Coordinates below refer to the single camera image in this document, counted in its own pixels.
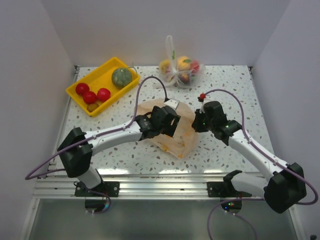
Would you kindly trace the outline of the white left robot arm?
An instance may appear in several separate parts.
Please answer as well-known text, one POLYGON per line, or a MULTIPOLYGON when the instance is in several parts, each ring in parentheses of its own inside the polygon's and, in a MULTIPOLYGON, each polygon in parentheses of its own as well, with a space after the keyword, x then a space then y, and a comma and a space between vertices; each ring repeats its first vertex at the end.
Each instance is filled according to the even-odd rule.
POLYGON ((57 149, 69 178, 76 178, 92 196, 108 197, 102 176, 91 166, 91 158, 121 144, 152 139, 159 135, 173 137, 180 116, 170 106, 155 106, 143 115, 105 130, 83 131, 76 127, 57 149))

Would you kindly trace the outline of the green netted melon half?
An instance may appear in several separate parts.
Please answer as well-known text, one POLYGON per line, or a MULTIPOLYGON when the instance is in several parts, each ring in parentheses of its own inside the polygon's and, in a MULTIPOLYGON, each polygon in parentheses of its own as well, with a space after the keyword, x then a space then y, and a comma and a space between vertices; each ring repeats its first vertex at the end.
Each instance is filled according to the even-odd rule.
POLYGON ((119 67, 111 75, 111 81, 117 89, 123 89, 133 81, 131 69, 137 72, 135 67, 119 67))

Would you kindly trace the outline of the aluminium mounting rail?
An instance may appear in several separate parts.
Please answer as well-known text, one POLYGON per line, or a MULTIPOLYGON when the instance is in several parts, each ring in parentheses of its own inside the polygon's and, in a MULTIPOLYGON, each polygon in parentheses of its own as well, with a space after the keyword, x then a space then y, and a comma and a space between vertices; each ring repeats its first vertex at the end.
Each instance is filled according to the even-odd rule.
MULTIPOLYGON (((104 175, 118 182, 117 200, 207 200, 208 182, 221 182, 224 173, 104 175)), ((34 199, 76 199, 75 178, 53 176, 37 179, 34 199)))

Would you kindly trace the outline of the yellow plastic tray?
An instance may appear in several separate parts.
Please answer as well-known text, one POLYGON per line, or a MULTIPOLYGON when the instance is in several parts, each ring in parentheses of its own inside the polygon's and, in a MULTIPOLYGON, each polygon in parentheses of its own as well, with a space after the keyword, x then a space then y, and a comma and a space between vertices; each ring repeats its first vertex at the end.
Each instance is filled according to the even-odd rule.
POLYGON ((66 88, 66 93, 78 104, 80 108, 90 117, 96 117, 121 97, 123 97, 127 92, 135 88, 140 81, 140 75, 132 68, 129 68, 127 64, 121 61, 117 57, 110 58, 107 62, 73 83, 66 88), (132 81, 123 89, 118 89, 112 83, 112 73, 118 68, 128 68, 129 72, 132 75, 132 81), (110 98, 105 102, 97 101, 99 105, 94 111, 90 112, 87 110, 87 103, 84 101, 83 97, 76 93, 76 87, 78 84, 87 84, 89 90, 97 93, 99 89, 106 88, 110 91, 110 98))

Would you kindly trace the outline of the small red fruit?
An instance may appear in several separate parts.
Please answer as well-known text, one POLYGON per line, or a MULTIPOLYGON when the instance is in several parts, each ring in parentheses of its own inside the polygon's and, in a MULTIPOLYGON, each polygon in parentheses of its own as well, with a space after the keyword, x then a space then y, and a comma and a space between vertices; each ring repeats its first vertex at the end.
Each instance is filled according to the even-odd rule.
POLYGON ((78 83, 75 87, 75 92, 79 96, 83 96, 86 92, 90 90, 90 87, 86 83, 78 83))

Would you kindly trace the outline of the orange banana print plastic bag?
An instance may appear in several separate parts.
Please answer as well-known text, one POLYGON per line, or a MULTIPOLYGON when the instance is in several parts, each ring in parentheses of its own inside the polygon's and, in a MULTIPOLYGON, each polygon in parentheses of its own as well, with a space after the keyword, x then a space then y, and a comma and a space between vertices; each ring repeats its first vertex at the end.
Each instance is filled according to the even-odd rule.
POLYGON ((173 137, 161 134, 148 141, 176 158, 184 158, 196 147, 198 134, 192 128, 195 113, 184 102, 180 102, 176 109, 180 116, 173 137))

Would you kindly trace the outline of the red apple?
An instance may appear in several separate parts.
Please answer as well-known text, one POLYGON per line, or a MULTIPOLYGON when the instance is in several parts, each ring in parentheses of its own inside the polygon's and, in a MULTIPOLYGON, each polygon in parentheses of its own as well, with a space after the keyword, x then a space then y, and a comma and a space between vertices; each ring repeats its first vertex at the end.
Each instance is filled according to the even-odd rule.
POLYGON ((100 102, 106 102, 111 97, 111 92, 107 88, 100 88, 96 94, 97 100, 100 102))

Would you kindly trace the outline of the clear plastic bag of fruit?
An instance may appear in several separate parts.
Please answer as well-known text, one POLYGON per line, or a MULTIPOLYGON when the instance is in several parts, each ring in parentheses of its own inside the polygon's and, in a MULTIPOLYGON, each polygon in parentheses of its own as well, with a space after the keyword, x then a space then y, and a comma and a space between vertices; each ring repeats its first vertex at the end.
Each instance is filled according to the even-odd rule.
POLYGON ((206 66, 197 59, 178 56, 171 35, 165 39, 165 51, 167 58, 158 65, 159 78, 165 87, 191 87, 206 70, 206 66))

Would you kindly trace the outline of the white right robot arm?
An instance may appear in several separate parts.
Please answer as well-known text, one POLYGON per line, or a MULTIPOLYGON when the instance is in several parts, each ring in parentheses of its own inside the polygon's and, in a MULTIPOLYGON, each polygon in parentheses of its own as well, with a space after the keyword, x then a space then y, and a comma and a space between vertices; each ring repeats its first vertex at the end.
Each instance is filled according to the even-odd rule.
POLYGON ((262 198, 278 214, 297 204, 306 195, 303 168, 288 164, 263 148, 235 120, 228 120, 218 101, 204 102, 195 110, 192 128, 197 133, 212 132, 217 140, 245 157, 263 177, 234 170, 223 177, 221 198, 240 193, 262 198))

